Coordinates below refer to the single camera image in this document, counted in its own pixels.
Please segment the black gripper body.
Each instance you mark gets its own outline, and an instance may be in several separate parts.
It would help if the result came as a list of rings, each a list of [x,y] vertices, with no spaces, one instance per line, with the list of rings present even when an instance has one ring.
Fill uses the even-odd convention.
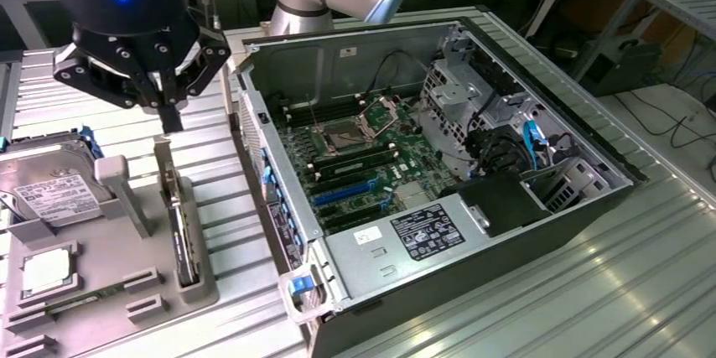
[[[149,74],[160,91],[157,45],[169,45],[189,64],[202,14],[186,0],[60,0],[73,23],[72,43],[121,73]]]

